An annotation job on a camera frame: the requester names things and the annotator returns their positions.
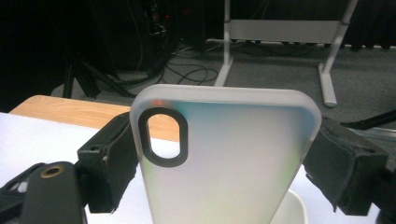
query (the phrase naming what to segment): whiteboard stand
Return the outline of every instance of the whiteboard stand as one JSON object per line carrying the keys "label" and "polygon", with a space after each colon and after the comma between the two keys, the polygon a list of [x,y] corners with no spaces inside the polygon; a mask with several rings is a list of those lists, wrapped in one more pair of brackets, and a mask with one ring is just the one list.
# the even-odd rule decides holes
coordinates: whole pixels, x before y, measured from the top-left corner
{"label": "whiteboard stand", "polygon": [[337,101],[330,71],[357,3],[358,0],[348,2],[344,16],[340,21],[254,21],[231,20],[231,0],[225,0],[224,62],[215,86],[224,86],[233,64],[233,58],[230,54],[231,38],[332,44],[326,63],[318,65],[318,73],[324,104],[327,107],[336,107]]}

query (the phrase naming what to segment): phone case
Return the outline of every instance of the phone case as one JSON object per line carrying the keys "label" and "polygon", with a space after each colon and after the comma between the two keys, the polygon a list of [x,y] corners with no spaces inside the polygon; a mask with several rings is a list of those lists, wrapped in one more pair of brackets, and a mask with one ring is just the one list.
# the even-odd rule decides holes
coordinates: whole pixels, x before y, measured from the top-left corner
{"label": "phone case", "polygon": [[[156,114],[179,125],[180,152],[158,156]],[[154,85],[131,124],[154,223],[270,223],[315,139],[315,103],[298,91]]]}

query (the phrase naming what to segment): gray carpet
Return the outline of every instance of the gray carpet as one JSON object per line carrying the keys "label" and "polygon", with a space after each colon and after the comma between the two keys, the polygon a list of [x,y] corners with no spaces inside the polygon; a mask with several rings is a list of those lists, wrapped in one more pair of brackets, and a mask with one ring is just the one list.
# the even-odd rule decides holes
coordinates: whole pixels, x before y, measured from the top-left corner
{"label": "gray carpet", "polygon": [[[209,51],[204,53],[193,50],[182,50],[170,63],[200,64],[217,71],[222,65],[222,46],[214,48],[216,43],[208,43]],[[318,77],[318,63],[324,63],[329,49],[306,45],[254,44],[235,43],[232,46],[234,56],[233,66],[225,83],[227,87],[288,89],[302,91],[310,96],[318,105],[322,115],[337,121],[349,122],[389,112],[396,109],[396,50],[362,49],[358,52],[349,48],[341,49],[332,68],[332,83],[338,106],[328,108],[322,101],[322,93]],[[187,74],[197,69],[197,66],[169,67],[180,74]],[[122,79],[135,77],[134,72],[121,74]],[[190,78],[202,79],[205,72],[191,74]],[[213,77],[210,72],[207,78]],[[139,93],[148,85],[154,84],[155,79],[146,85],[130,89]],[[169,69],[165,69],[161,83],[177,83],[180,76]],[[212,86],[215,81],[205,82],[203,85]],[[183,80],[181,84],[195,85],[197,82]],[[96,99],[84,96],[76,84],[73,98],[105,102],[119,105],[130,105],[132,99],[119,97],[108,87],[99,84],[102,92]],[[62,87],[57,88],[52,95],[61,96]],[[396,129],[396,122],[384,125],[383,128]],[[376,144],[391,153],[388,167],[396,167],[396,142],[373,140]]]}

